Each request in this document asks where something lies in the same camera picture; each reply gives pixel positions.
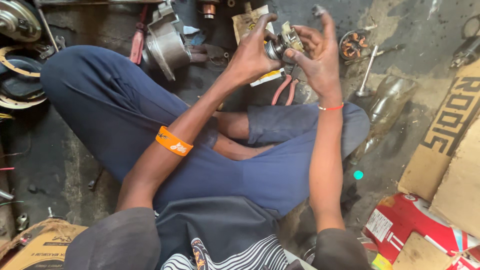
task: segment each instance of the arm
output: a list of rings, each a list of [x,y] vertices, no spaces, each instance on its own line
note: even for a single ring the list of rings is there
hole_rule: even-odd
[[[227,69],[193,106],[168,127],[170,133],[191,145],[226,97],[239,86],[280,67],[280,61],[270,60],[266,56],[263,44],[266,25],[274,20],[274,14],[260,17],[255,28],[242,37]],[[152,208],[157,189],[183,158],[164,148],[154,137],[152,141],[123,179],[117,212],[134,207]]]
[[[342,104],[335,23],[330,14],[325,12],[322,24],[323,35],[313,28],[294,26],[311,59],[294,50],[287,50],[287,56],[302,67],[310,86],[319,96],[320,106],[333,108]],[[328,228],[345,230],[340,211],[343,183],[340,154],[342,124],[341,109],[319,111],[309,176],[310,206],[315,215],[317,232]]]

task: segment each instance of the navy blue pants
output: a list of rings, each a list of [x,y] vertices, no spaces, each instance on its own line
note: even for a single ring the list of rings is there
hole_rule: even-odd
[[[51,103],[94,157],[116,179],[127,172],[188,106],[113,51],[74,46],[47,61],[40,81]],[[343,108],[342,157],[366,137],[359,107]],[[218,131],[209,121],[194,148],[157,192],[154,208],[169,201],[245,196],[287,214],[309,195],[308,171],[316,134],[316,104],[249,107],[249,142],[283,142],[254,158],[233,161],[212,150]]]

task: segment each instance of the cloth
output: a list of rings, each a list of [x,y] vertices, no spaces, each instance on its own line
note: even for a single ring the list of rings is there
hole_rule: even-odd
[[[92,155],[122,181],[161,126],[188,106],[157,85],[128,58],[92,47],[68,47],[43,66],[40,82],[50,102]],[[316,104],[249,107],[250,142],[283,143],[243,161],[212,150],[218,131],[212,117],[190,153],[162,184],[158,212],[170,201],[245,196],[287,214],[309,194],[308,171],[316,135]],[[359,107],[343,107],[342,157],[366,137],[369,120]]]
[[[156,221],[153,216],[151,209],[132,208],[86,229],[67,248],[65,270],[303,269],[288,265],[274,216],[244,197],[180,200],[169,203]],[[362,244],[339,229],[317,235],[312,265],[370,269]]]

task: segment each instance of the pliers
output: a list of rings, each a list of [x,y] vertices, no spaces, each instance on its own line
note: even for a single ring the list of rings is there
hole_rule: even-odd
[[[295,97],[295,86],[299,82],[297,78],[300,74],[300,71],[301,71],[301,68],[297,64],[293,66],[292,72],[290,73],[290,75],[288,74],[286,75],[287,78],[276,90],[275,95],[273,96],[273,99],[272,99],[272,106],[276,104],[278,97],[282,93],[283,89],[285,89],[290,82],[292,82],[292,84],[290,84],[290,93],[288,94],[288,99],[287,99],[287,102],[285,103],[285,106],[292,104],[293,98]]]

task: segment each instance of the mechanic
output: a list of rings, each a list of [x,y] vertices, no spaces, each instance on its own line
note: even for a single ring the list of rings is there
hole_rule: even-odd
[[[264,51],[264,30],[274,20],[275,14],[259,19],[191,107],[107,49],[75,46],[46,63],[40,78],[50,101],[123,179],[116,213],[73,240],[66,270],[303,269],[298,260],[288,263],[276,220],[308,194],[318,232],[313,266],[369,269],[363,246],[345,231],[339,204],[342,159],[364,140],[369,121],[342,102],[330,14],[322,15],[323,34],[294,26],[311,59],[286,51],[318,104],[215,112],[237,88],[280,68]],[[231,138],[283,143],[249,148]]]

